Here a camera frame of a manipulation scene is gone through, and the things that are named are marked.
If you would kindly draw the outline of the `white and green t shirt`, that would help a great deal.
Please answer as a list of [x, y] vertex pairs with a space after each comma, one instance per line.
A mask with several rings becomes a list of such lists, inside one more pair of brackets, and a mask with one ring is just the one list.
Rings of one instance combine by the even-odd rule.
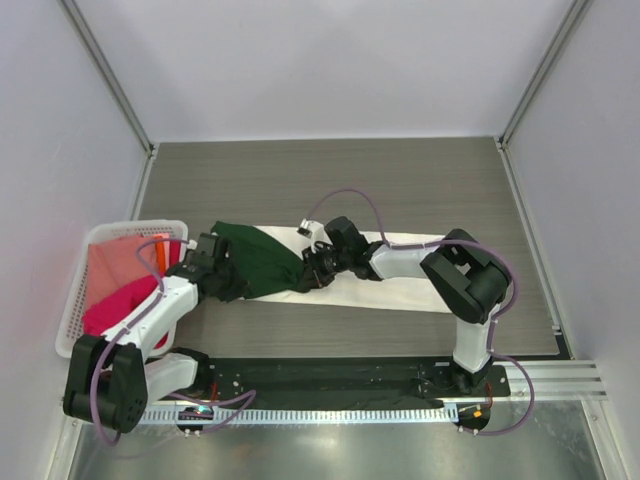
[[[299, 235], [296, 227], [259, 225], [254, 228], [289, 248], [300, 259], [303, 248], [311, 245], [311, 240]], [[431, 241], [441, 238], [441, 235], [391, 233], [391, 240], [395, 241]], [[329, 286], [322, 289], [314, 289], [306, 293], [283, 290], [257, 297], [245, 296], [245, 299], [272, 303], [451, 313], [435, 287], [427, 279], [394, 278], [376, 282], [360, 280], [348, 271], [338, 274]]]

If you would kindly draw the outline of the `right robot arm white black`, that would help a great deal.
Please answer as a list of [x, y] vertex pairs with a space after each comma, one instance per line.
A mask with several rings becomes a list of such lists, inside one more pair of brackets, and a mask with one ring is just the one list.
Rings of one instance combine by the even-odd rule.
[[342, 272], [366, 281], [428, 280], [456, 318], [447, 385], [467, 396], [485, 386], [493, 363], [495, 321], [508, 289], [515, 286], [502, 260], [462, 229], [439, 240], [400, 245], [369, 241], [341, 216], [321, 232], [325, 240], [312, 240], [302, 250], [306, 286], [325, 288]]

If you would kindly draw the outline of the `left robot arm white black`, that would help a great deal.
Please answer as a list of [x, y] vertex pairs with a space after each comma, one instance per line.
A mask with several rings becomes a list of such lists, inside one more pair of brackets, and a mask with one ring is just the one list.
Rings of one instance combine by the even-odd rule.
[[154, 348], [202, 300], [232, 301], [247, 287], [231, 241], [216, 234], [201, 234], [184, 260], [155, 280], [132, 313], [103, 333], [83, 334], [71, 351], [63, 412], [93, 423], [99, 434], [131, 432], [147, 405], [167, 396], [205, 397], [214, 382], [206, 354], [176, 347], [158, 355]]

